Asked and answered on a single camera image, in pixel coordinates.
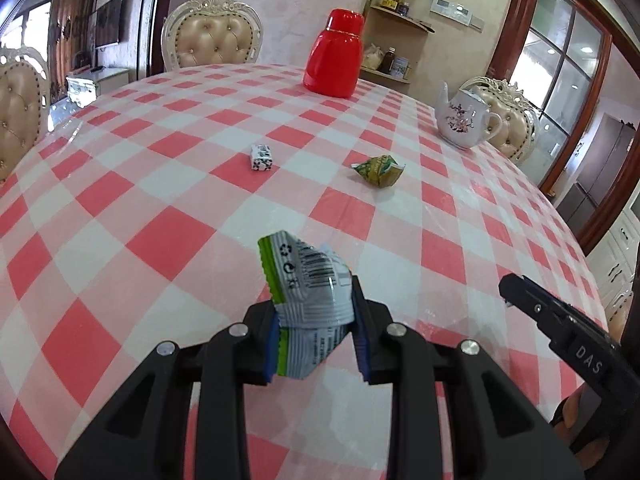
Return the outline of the person hand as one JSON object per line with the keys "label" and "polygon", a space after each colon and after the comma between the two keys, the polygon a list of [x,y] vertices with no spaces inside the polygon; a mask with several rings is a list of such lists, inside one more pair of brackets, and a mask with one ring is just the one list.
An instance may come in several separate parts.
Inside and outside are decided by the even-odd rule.
{"label": "person hand", "polygon": [[554,429],[558,431],[571,430],[576,425],[579,416],[580,399],[587,387],[588,385],[584,382],[558,405],[550,420],[550,425]]}

